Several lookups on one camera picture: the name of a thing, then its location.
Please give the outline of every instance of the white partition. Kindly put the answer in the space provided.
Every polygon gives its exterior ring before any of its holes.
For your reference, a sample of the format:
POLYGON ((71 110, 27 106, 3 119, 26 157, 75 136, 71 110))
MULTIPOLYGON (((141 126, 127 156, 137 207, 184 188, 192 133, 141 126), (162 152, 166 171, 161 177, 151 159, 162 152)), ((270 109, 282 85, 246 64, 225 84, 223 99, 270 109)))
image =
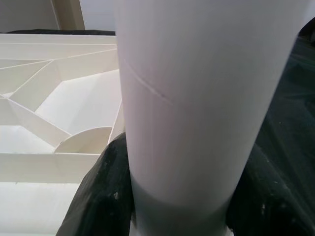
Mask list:
POLYGON ((0 34, 0 52, 0 236, 52 236, 124 131, 116 37, 0 34))

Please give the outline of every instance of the white wall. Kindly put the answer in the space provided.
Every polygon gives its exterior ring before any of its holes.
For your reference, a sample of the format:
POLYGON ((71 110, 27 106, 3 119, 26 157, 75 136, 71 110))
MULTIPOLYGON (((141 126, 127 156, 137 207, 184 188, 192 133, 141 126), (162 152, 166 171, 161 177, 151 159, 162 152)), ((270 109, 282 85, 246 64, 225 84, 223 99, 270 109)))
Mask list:
POLYGON ((58 28, 51 0, 0 0, 0 32, 58 28))
POLYGON ((115 30, 114 0, 80 0, 86 30, 115 30))

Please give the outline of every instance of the white cylinder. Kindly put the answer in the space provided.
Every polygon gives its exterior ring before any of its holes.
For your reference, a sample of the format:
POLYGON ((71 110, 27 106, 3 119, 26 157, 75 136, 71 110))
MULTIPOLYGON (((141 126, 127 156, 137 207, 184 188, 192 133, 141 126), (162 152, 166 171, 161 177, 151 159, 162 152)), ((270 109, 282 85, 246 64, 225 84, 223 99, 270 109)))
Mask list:
POLYGON ((220 236, 308 0, 117 0, 142 236, 220 236))

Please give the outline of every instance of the white plastic structure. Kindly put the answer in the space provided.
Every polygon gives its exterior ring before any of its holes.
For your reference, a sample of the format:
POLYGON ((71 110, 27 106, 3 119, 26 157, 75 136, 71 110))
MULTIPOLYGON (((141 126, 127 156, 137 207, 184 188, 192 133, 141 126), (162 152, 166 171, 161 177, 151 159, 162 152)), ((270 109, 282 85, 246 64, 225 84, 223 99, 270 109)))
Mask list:
POLYGON ((0 35, 0 236, 55 235, 124 131, 116 37, 0 35))
POLYGON ((308 0, 117 0, 141 236, 221 236, 308 0))

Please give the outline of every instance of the white pipe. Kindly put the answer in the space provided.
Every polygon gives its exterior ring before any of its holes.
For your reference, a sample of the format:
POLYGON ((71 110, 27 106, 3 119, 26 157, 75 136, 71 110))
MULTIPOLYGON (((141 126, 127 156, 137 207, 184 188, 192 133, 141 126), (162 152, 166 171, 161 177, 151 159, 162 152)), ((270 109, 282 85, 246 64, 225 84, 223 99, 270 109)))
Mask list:
POLYGON ((117 0, 136 226, 220 236, 308 0, 117 0))

